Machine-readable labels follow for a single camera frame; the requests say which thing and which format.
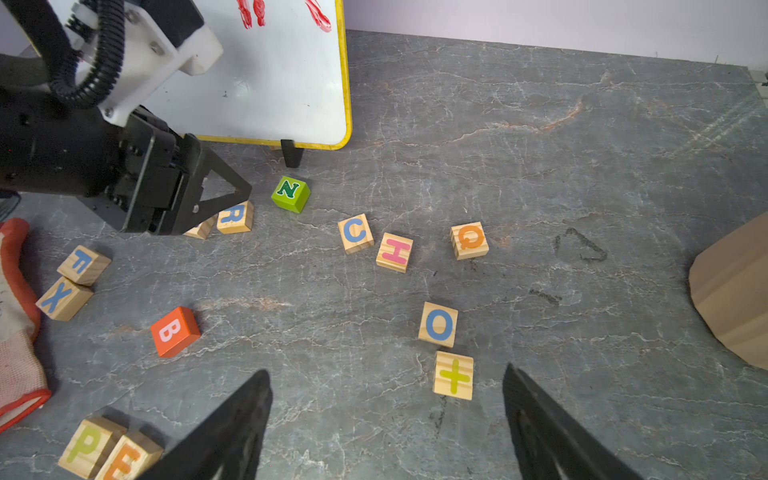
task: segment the green block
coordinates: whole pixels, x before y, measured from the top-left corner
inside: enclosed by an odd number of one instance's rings
[[[283,177],[272,194],[272,200],[278,207],[300,214],[310,198],[310,193],[310,188],[301,180]]]

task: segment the whiteboard stand leg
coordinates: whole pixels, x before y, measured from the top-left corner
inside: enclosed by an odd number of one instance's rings
[[[296,148],[293,140],[281,140],[280,146],[283,149],[283,158],[285,158],[286,167],[298,168],[301,163],[301,156],[304,155],[304,149]]]

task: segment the cardboard box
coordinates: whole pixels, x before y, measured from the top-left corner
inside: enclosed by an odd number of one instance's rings
[[[700,253],[688,281],[715,337],[744,361],[768,369],[768,213]]]

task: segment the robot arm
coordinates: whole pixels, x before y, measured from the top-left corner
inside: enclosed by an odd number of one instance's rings
[[[140,106],[176,70],[202,74],[221,55],[191,0],[81,0],[65,28],[46,0],[3,2],[41,58],[0,57],[4,72],[22,66],[0,77],[0,189],[80,197],[116,230],[160,235],[248,199],[209,147]],[[211,171],[234,193],[201,200]]]

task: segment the green letter n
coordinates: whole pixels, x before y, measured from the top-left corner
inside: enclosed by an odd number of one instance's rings
[[[277,191],[277,194],[285,195],[288,198],[295,198],[296,190],[298,190],[299,185],[301,184],[293,184],[293,187],[291,187],[290,182],[288,180],[285,180],[283,182],[283,185],[280,186],[280,189]]]

